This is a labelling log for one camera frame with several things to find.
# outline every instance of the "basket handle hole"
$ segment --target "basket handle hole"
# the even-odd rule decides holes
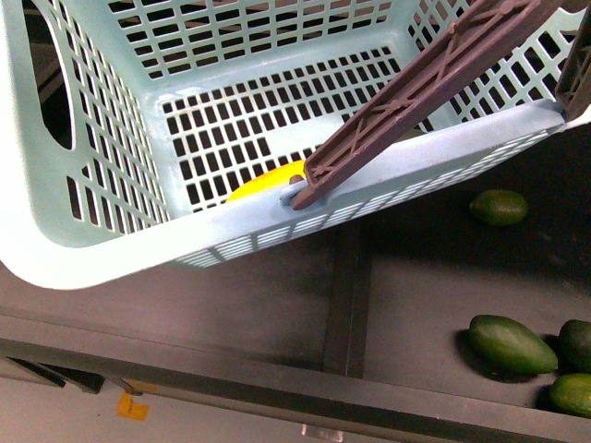
[[[72,121],[66,84],[51,32],[31,0],[23,0],[23,11],[43,123],[60,146],[72,150]]]

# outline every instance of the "brown plastic arm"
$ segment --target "brown plastic arm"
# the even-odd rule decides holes
[[[308,186],[292,207],[308,207],[353,175],[523,43],[561,4],[476,0],[306,160]]]
[[[591,8],[585,12],[555,94],[569,122],[580,117],[591,102]]]

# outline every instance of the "basket grid holes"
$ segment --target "basket grid holes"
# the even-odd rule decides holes
[[[465,0],[421,0],[407,31],[422,51],[467,8]],[[572,41],[571,32],[540,29],[451,99],[454,111],[467,122],[524,102],[553,99]]]
[[[326,114],[346,120],[398,72],[383,46],[163,103],[193,210],[224,203],[251,178],[316,148],[274,154],[265,132]]]
[[[110,2],[150,78],[385,23],[392,1]]]
[[[167,221],[138,100],[62,2],[54,0],[51,6],[52,17],[66,35],[92,149],[91,162],[81,174],[66,178],[72,216],[119,233]],[[78,143],[78,149],[84,145]]]

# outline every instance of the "green avocado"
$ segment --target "green avocado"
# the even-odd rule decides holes
[[[550,387],[549,396],[563,412],[591,418],[591,375],[559,377]]]
[[[474,350],[498,369],[534,375],[558,367],[558,358],[549,346],[511,318],[476,316],[470,322],[469,337]]]
[[[524,196],[504,189],[490,189],[470,203],[470,213],[481,222],[492,226],[509,226],[527,215]]]
[[[567,321],[561,328],[558,343],[577,371],[591,374],[591,323]]]

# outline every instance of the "yellow object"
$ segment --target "yellow object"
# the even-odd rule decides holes
[[[127,392],[124,392],[117,404],[117,415],[123,418],[131,418],[140,422],[146,421],[150,406],[147,404],[134,403],[132,397]]]
[[[238,200],[279,185],[287,185],[294,175],[304,177],[304,161],[288,163],[244,183],[226,201]]]

